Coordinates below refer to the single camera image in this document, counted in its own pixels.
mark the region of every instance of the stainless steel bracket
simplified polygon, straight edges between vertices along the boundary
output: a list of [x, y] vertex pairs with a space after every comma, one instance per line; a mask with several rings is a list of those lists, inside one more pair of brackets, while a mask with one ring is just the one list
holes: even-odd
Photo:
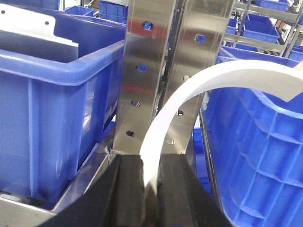
[[132, 0], [113, 150], [139, 154], [156, 113], [175, 0]]
[[[162, 104], [184, 83], [185, 76], [193, 76], [215, 63], [233, 5], [233, 0], [186, 1]], [[166, 135], [163, 153], [185, 153], [202, 99], [200, 95], [181, 106]]]

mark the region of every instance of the blue storage crate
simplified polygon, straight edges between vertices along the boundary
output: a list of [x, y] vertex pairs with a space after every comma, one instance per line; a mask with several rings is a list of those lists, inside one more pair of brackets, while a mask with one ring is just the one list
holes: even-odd
[[246, 21], [272, 25], [272, 23], [268, 17], [258, 16], [258, 15], [254, 15], [254, 14], [248, 14], [246, 17]]
[[289, 6], [288, 0], [256, 0], [257, 6], [275, 9], [279, 11], [286, 11]]
[[243, 50], [247, 50], [247, 51], [255, 51], [255, 52], [258, 52], [257, 47], [248, 46], [248, 45], [244, 45], [244, 44], [236, 44], [236, 48], [243, 49]]
[[204, 189], [210, 194], [211, 191], [206, 167], [201, 128], [194, 128], [193, 138], [195, 143], [197, 177], [199, 182], [203, 185]]
[[125, 28], [38, 11], [79, 43], [79, 59], [0, 50], [0, 190], [53, 203], [115, 114]]
[[228, 26], [226, 29], [226, 33], [236, 34], [238, 30], [238, 22], [237, 19], [230, 18], [228, 22]]
[[280, 37], [278, 30], [274, 26], [251, 21], [245, 21], [241, 34], [248, 38], [271, 43], [276, 43]]
[[296, 61], [303, 61], [303, 46], [294, 45], [289, 58]]
[[128, 6], [100, 1], [99, 12], [102, 19], [123, 23], [127, 20]]
[[[219, 58], [298, 64], [230, 47]], [[212, 91], [205, 120], [224, 211], [236, 226], [302, 226], [302, 99], [303, 93], [286, 103], [252, 89]]]
[[0, 3], [58, 10], [60, 0], [0, 0]]
[[94, 10], [89, 9], [86, 7], [82, 6], [73, 6], [65, 10], [67, 14], [72, 14], [72, 15], [82, 15], [82, 16], [94, 16]]

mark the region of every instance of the blue plastic bin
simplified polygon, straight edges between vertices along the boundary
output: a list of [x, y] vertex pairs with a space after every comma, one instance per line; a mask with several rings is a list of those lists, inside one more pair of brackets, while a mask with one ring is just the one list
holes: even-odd
[[60, 0], [0, 0], [0, 3], [58, 10]]
[[73, 14], [73, 15], [82, 15], [82, 16], [94, 16], [94, 10], [89, 9], [82, 6], [73, 6], [65, 10], [67, 14]]
[[256, 0], [256, 5], [285, 12], [289, 2], [288, 0]]
[[[220, 55], [222, 61], [269, 56], [230, 47]], [[286, 103], [252, 89], [212, 91], [205, 119], [224, 211], [236, 226], [302, 226], [302, 99], [303, 93]]]
[[254, 15], [254, 14], [248, 14], [246, 17], [246, 21], [272, 25], [272, 23], [268, 17], [258, 16], [258, 15]]
[[194, 128], [193, 138], [195, 143], [197, 177], [199, 182], [203, 185], [204, 189], [210, 194], [211, 191], [206, 167], [201, 128]]
[[244, 44], [236, 44], [236, 48], [243, 49], [243, 50], [247, 50], [247, 51], [255, 51], [255, 52], [258, 52], [257, 47], [248, 46], [248, 45], [244, 45]]
[[45, 12], [80, 58], [0, 50], [0, 190], [53, 203], [115, 114], [125, 28]]
[[128, 6], [100, 1], [99, 12], [102, 19], [123, 23], [127, 20]]
[[238, 30], [238, 22], [237, 19], [230, 18], [228, 22], [228, 26], [226, 29], [226, 33], [236, 34]]
[[303, 46], [294, 45], [290, 52], [289, 58], [296, 61], [303, 61]]
[[280, 37], [279, 32], [274, 26], [251, 21], [245, 21], [241, 34], [248, 38], [271, 43], [277, 42]]

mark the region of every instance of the metal shelf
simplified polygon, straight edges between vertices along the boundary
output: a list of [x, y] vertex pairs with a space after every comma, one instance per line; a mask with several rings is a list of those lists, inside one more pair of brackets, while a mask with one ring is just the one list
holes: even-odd
[[[242, 3], [242, 2], [236, 2], [234, 5], [234, 9], [237, 11], [242, 11], [245, 12], [247, 9], [247, 3]], [[256, 15], [263, 15], [287, 22], [292, 22], [295, 23], [297, 19], [297, 14], [294, 13], [286, 13], [282, 12], [279, 10], [274, 10], [274, 9], [268, 9], [256, 5], [251, 5], [249, 8], [249, 13], [251, 14], [256, 14]]]
[[[285, 56], [285, 57], [289, 56], [290, 51], [292, 50], [292, 48], [294, 46], [295, 40], [298, 37], [300, 30], [302, 29], [302, 25], [298, 24], [300, 15], [302, 14], [302, 11], [303, 11], [302, 6], [300, 7], [298, 14], [295, 14], [295, 13], [287, 13], [287, 12], [282, 12], [279, 10], [268, 9], [268, 8], [252, 5], [251, 0], [249, 0], [248, 3], [235, 2], [234, 10], [244, 12], [244, 16], [242, 18], [242, 21], [239, 26], [237, 34], [236, 35], [225, 34], [225, 36], [224, 36], [225, 41], [233, 42], [234, 43], [233, 47], [235, 47], [237, 43], [241, 43], [241, 44], [255, 46], [257, 48], [261, 48], [264, 50], [278, 52], [279, 56]], [[241, 30], [243, 28], [244, 21], [246, 19], [246, 16], [249, 13], [267, 16], [267, 17], [279, 19], [279, 20], [282, 20], [285, 22], [293, 23], [294, 25], [292, 26], [292, 28], [289, 32], [289, 35], [287, 36], [285, 44], [281, 45], [281, 44], [275, 44], [275, 43], [268, 43], [268, 42], [264, 42], [261, 40], [255, 40], [255, 39], [241, 36]], [[288, 43], [290, 43], [290, 46], [289, 46], [288, 50], [285, 51]]]
[[[226, 33], [224, 35], [224, 40], [228, 41], [228, 42], [234, 42], [236, 40], [237, 36], [236, 35], [232, 35], [229, 33]], [[261, 40], [257, 40], [257, 39], [251, 39], [251, 38], [247, 38], [244, 36], [239, 36], [238, 37], [238, 43], [240, 44], [245, 44], [245, 45], [250, 45], [250, 46], [255, 46], [257, 48], [261, 48], [264, 50], [272, 50], [278, 53], [281, 53], [284, 50], [284, 46], [280, 45], [280, 44], [275, 44], [275, 43], [269, 43], [269, 42], [265, 42], [265, 41], [261, 41]]]

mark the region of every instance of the white plastic sheet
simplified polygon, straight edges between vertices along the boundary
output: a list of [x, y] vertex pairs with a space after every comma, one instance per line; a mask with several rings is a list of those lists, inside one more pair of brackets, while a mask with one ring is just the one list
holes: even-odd
[[220, 87], [253, 88], [290, 101], [303, 91], [302, 78], [303, 73], [297, 69], [257, 60], [225, 62], [194, 75], [170, 97], [147, 131], [140, 150], [144, 185], [150, 185], [157, 193], [156, 176], [162, 145], [172, 118], [184, 102]]

